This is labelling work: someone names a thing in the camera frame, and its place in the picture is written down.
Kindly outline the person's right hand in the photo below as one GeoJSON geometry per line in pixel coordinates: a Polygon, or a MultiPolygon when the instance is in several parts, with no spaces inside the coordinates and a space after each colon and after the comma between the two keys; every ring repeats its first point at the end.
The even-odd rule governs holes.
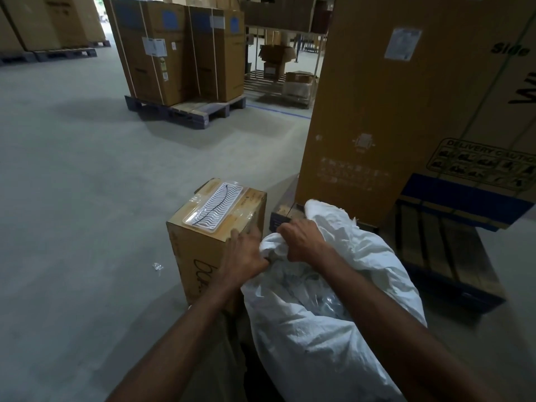
{"type": "Polygon", "coordinates": [[[288,257],[290,262],[306,263],[314,269],[325,263],[325,259],[334,253],[331,245],[325,242],[318,226],[312,220],[297,219],[298,222],[298,257],[288,257]]]}

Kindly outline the person's left hand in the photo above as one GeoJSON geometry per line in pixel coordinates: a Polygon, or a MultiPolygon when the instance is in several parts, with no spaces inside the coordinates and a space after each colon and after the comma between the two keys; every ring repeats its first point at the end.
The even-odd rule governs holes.
{"type": "Polygon", "coordinates": [[[255,224],[248,232],[231,230],[216,275],[218,288],[231,293],[268,268],[269,261],[260,253],[261,240],[262,233],[255,224]]]}

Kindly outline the white woven sack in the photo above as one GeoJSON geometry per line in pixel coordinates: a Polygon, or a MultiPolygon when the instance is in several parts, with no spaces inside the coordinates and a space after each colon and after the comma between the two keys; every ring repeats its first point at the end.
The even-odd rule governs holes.
{"type": "MultiPolygon", "coordinates": [[[[305,217],[360,275],[427,326],[419,292],[394,250],[340,208],[309,200],[305,217]]],[[[287,259],[288,247],[273,233],[260,243],[267,270],[241,291],[253,342],[265,371],[286,402],[405,402],[405,398],[350,321],[316,316],[286,301],[274,287],[270,266],[287,259]]]]}

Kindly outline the person's left forearm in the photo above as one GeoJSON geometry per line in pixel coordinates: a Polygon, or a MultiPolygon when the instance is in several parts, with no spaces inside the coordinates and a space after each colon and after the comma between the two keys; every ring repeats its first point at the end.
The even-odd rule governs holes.
{"type": "Polygon", "coordinates": [[[212,284],[130,369],[105,402],[175,402],[198,362],[203,339],[237,289],[212,284]]]}

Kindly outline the person's right forearm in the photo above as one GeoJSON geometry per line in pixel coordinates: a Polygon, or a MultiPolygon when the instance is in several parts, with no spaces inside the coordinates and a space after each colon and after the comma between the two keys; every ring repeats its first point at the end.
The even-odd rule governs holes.
{"type": "Polygon", "coordinates": [[[430,331],[322,244],[312,266],[350,313],[365,342],[407,402],[503,402],[430,331]]]}

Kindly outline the small brown cardboard box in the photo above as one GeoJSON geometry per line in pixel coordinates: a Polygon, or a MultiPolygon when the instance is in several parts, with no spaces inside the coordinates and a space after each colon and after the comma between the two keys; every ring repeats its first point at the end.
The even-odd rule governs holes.
{"type": "Polygon", "coordinates": [[[219,269],[231,230],[248,232],[254,224],[260,232],[264,228],[267,193],[244,185],[245,193],[214,234],[184,225],[182,220],[195,206],[195,196],[209,194],[218,182],[224,181],[212,178],[203,184],[166,222],[188,306],[201,297],[219,269]]]}

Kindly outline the clear plastic packaging in sack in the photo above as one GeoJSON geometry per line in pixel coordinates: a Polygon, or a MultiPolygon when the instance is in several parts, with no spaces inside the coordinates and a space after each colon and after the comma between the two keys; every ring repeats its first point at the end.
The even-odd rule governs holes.
{"type": "Polygon", "coordinates": [[[316,316],[350,321],[351,316],[327,282],[306,263],[274,262],[269,276],[283,299],[316,316]]]}

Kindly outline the grey wooden pallet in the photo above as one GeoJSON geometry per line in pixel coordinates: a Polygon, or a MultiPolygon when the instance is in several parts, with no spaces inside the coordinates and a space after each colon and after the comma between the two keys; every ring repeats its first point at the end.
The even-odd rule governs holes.
{"type": "Polygon", "coordinates": [[[245,109],[247,97],[241,95],[224,103],[195,99],[169,107],[128,95],[124,96],[124,100],[128,110],[132,112],[151,113],[165,121],[183,124],[194,129],[206,129],[211,120],[228,118],[234,109],[245,109]]]}

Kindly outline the metal storage rack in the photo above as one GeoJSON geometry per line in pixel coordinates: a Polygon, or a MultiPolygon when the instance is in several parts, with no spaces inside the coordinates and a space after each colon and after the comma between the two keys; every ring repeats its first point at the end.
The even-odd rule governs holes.
{"type": "Polygon", "coordinates": [[[275,106],[278,110],[312,112],[322,70],[326,34],[291,33],[271,28],[246,27],[245,94],[253,107],[275,106]],[[282,95],[285,74],[278,80],[263,78],[264,62],[258,56],[262,45],[293,47],[296,59],[285,64],[286,72],[304,71],[317,76],[317,82],[309,100],[293,99],[282,95]]]}

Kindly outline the wooden pallet with blue edge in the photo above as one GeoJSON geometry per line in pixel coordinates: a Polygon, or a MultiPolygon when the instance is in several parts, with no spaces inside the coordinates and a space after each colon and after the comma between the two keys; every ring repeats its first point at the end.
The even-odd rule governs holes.
{"type": "Polygon", "coordinates": [[[427,294],[479,316],[506,304],[506,290],[474,226],[406,200],[398,200],[379,227],[357,224],[383,238],[427,294]]]}

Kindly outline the open cardboard box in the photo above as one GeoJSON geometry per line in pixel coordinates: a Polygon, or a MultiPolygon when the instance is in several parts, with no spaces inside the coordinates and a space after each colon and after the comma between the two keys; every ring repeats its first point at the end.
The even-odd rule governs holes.
{"type": "Polygon", "coordinates": [[[263,78],[278,81],[285,74],[285,64],[296,59],[290,46],[262,45],[258,56],[264,62],[263,78]]]}

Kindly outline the cardboard boxes on rack top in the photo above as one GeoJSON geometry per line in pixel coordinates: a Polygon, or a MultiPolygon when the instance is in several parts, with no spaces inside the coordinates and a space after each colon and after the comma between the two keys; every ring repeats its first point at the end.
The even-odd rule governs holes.
{"type": "Polygon", "coordinates": [[[333,4],[326,0],[242,0],[247,26],[297,33],[326,34],[333,4]]]}

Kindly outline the dark low pallet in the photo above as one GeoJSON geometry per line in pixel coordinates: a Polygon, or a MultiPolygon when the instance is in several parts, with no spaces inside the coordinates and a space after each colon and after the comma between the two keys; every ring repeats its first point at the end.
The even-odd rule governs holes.
{"type": "Polygon", "coordinates": [[[0,67],[36,62],[37,58],[33,52],[0,52],[0,67]]]}
{"type": "Polygon", "coordinates": [[[32,53],[35,55],[36,60],[41,63],[65,59],[97,58],[97,52],[92,47],[42,50],[33,51],[32,53]]]}

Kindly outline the large stacked cardboard box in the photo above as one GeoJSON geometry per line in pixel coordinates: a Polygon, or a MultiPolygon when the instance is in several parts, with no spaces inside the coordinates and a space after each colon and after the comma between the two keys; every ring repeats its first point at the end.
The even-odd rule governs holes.
{"type": "Polygon", "coordinates": [[[104,43],[94,0],[44,0],[61,47],[85,47],[104,43]]]}
{"type": "Polygon", "coordinates": [[[0,0],[0,5],[26,51],[61,48],[45,0],[0,0]]]}

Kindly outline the tall strapped cardboard box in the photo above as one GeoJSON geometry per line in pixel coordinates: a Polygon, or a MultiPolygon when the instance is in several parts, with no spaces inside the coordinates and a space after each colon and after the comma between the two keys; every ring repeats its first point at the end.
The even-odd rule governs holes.
{"type": "Polygon", "coordinates": [[[245,79],[244,12],[189,6],[188,19],[198,96],[221,103],[241,96],[245,79]]]}
{"type": "Polygon", "coordinates": [[[174,106],[196,95],[188,7],[103,0],[132,97],[174,106]]]}

